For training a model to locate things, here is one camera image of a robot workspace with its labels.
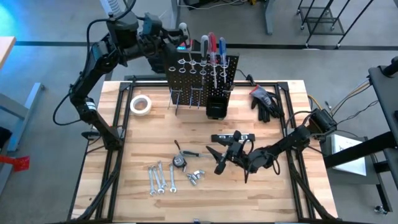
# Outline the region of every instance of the wooden tabletop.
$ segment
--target wooden tabletop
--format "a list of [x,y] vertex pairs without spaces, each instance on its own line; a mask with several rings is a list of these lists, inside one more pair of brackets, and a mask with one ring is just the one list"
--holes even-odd
[[15,41],[15,37],[0,37],[0,69],[6,62]]
[[[294,111],[309,110],[304,82],[296,80],[288,83]],[[119,84],[120,82],[104,82],[98,104],[99,113],[109,125],[113,121]],[[272,168],[261,168],[257,174],[249,176],[247,184],[244,183],[242,168],[230,162],[227,162],[221,175],[216,175],[213,173],[216,167],[214,159],[187,158],[188,173],[198,169],[206,172],[196,186],[191,185],[186,173],[175,169],[177,193],[172,194],[166,190],[164,195],[149,195],[147,168],[159,160],[163,163],[164,175],[170,185],[169,164],[178,153],[174,139],[182,149],[209,154],[205,146],[211,146],[220,152],[226,150],[210,141],[211,134],[227,134],[235,130],[254,133],[254,148],[274,144],[282,138],[278,119],[272,118],[269,123],[259,122],[257,109],[250,109],[251,89],[252,87],[236,87],[229,101],[227,117],[223,121],[215,121],[206,117],[205,108],[197,110],[180,106],[175,116],[174,107],[167,109],[169,90],[166,87],[135,88],[134,96],[147,95],[152,100],[152,109],[146,116],[129,117],[113,221],[192,222],[194,218],[209,222],[297,221],[285,153],[278,158],[280,175],[276,175]],[[287,111],[283,94],[282,102]],[[121,111],[120,124],[124,109]],[[304,117],[305,114],[298,114],[297,122],[301,123]],[[88,150],[102,144],[98,141],[89,146]],[[320,148],[316,141],[312,141],[311,146]],[[304,150],[303,157],[312,192],[328,212],[337,217],[322,155],[312,150]],[[72,218],[82,214],[98,193],[105,158],[105,149],[86,156]],[[304,214],[307,214],[301,190],[300,198]],[[109,195],[106,197],[105,211],[108,210],[108,199]]]

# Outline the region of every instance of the roll of tape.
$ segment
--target roll of tape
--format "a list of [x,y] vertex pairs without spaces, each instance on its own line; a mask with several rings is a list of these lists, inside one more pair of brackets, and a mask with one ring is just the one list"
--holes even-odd
[[[141,102],[146,102],[147,106],[143,110],[137,110],[136,105]],[[146,95],[138,95],[134,97],[130,102],[130,110],[136,116],[144,116],[150,113],[152,108],[152,102]]]

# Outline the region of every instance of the gray floor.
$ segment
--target gray floor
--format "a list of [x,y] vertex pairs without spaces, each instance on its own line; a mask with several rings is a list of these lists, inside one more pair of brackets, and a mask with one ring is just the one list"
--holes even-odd
[[[138,0],[135,12],[143,14],[150,11],[161,15],[169,6],[168,1]],[[268,44],[302,44],[308,33],[299,31],[300,21],[294,17],[297,4],[289,0],[278,0],[275,9],[284,12],[283,18],[275,15],[274,35],[264,35],[260,14],[257,7],[225,6],[224,9],[236,11],[228,20],[238,21],[233,30],[214,26],[207,22],[200,25],[195,19],[199,11],[182,11],[182,20],[188,21],[191,32],[200,36],[211,30],[223,35],[227,41],[242,43]],[[354,1],[347,14],[360,10]],[[222,16],[226,10],[215,10],[209,16]],[[0,24],[0,35],[16,35],[18,40],[41,41],[84,41],[85,27],[89,21],[103,17],[99,1],[35,1],[3,0],[0,3],[0,15],[8,23]],[[162,17],[168,23],[168,13]],[[397,45],[398,9],[392,0],[375,1],[363,19],[347,36],[345,44],[351,45]],[[248,17],[253,23],[244,22]],[[104,26],[94,27],[92,40],[99,39],[105,33]],[[316,37],[314,41],[323,44],[334,44],[336,40],[329,37]],[[387,64],[398,52],[382,51],[319,51],[319,50],[246,50],[233,49],[240,53],[239,68],[251,73],[256,79],[290,80],[304,79],[309,94],[319,102],[328,100],[332,105],[337,103],[347,92],[361,83],[368,74],[368,68]],[[42,82],[47,88],[39,98],[25,136],[21,141],[18,156],[30,156],[30,169],[13,173],[0,196],[0,223],[46,223],[64,220],[67,216],[73,191],[83,159],[86,141],[80,136],[89,128],[84,123],[59,127],[52,122],[52,112],[57,103],[67,93],[68,84],[73,83],[82,69],[85,58],[83,47],[14,47],[11,55],[0,73],[0,90],[23,102],[35,82]],[[113,80],[122,80],[125,75],[153,74],[145,59],[129,62],[129,67],[119,66],[115,69]],[[90,96],[98,101],[102,82],[99,82]],[[357,110],[364,108],[376,98],[370,88],[355,99],[347,102],[338,115],[341,120]],[[65,103],[58,114],[58,120],[71,121],[77,114],[70,103]],[[14,120],[5,113],[0,113],[0,124],[12,128]],[[368,109],[357,118],[343,123],[340,129],[358,135],[373,137],[388,130],[380,106]],[[387,191],[393,209],[398,210],[398,192],[391,175],[384,175]],[[397,212],[388,216],[377,215],[372,211],[379,198],[372,185],[335,185],[331,183],[333,196],[339,217],[344,220],[369,223],[395,223]]]

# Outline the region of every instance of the silver wrench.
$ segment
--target silver wrench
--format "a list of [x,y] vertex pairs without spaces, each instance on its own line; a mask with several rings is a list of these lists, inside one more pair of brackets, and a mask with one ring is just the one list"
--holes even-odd
[[166,183],[166,179],[164,179],[163,168],[162,168],[162,161],[157,161],[157,165],[159,166],[160,177],[162,178],[162,188],[166,189],[169,187]]
[[148,175],[150,181],[150,196],[154,196],[156,194],[155,186],[154,186],[154,178],[152,177],[152,168],[148,167]]
[[162,186],[161,186],[161,184],[160,184],[159,176],[157,175],[156,166],[152,166],[152,171],[154,171],[155,178],[156,178],[157,193],[158,193],[158,194],[160,194],[160,193],[164,194],[164,189],[162,188]]
[[172,187],[170,188],[170,192],[175,193],[177,192],[177,188],[174,185],[174,166],[173,164],[169,164],[169,168],[170,168],[170,180],[172,182]]

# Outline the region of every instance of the black pegboard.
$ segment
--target black pegboard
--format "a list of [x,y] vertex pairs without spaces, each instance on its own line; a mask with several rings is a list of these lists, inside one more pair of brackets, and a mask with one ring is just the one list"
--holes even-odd
[[[238,66],[238,55],[227,55],[226,61],[228,63],[228,67],[225,69],[227,74],[226,83],[224,83],[224,77],[220,74],[223,72],[223,68],[219,65],[216,67],[216,79],[217,79],[217,89],[214,88],[214,76],[210,75],[210,72],[213,71],[213,67],[210,65],[210,56],[208,55],[207,61],[208,65],[205,66],[205,80],[204,85],[201,87],[201,79],[202,75],[200,75],[200,71],[202,70],[202,66],[200,65],[201,55],[199,52],[191,52],[192,60],[196,61],[195,65],[189,64],[190,57],[187,52],[178,52],[178,59],[184,59],[187,63],[179,64],[175,62],[173,65],[165,66],[165,73],[167,78],[167,83],[170,88],[170,93],[172,94],[172,102],[175,105],[178,99],[178,105],[190,105],[191,99],[191,87],[201,88],[202,91],[200,93],[199,90],[193,90],[192,93],[192,106],[198,106],[199,98],[200,98],[200,106],[206,106],[207,98],[209,96],[225,96],[227,97],[227,101],[229,101],[230,93],[224,92],[227,88],[226,84],[233,84],[235,78],[236,67]],[[221,62],[220,56],[216,56],[217,64]],[[196,73],[190,73],[192,66],[197,71]],[[174,67],[175,71],[170,71],[169,68]],[[185,73],[180,73],[180,68],[185,68]]]

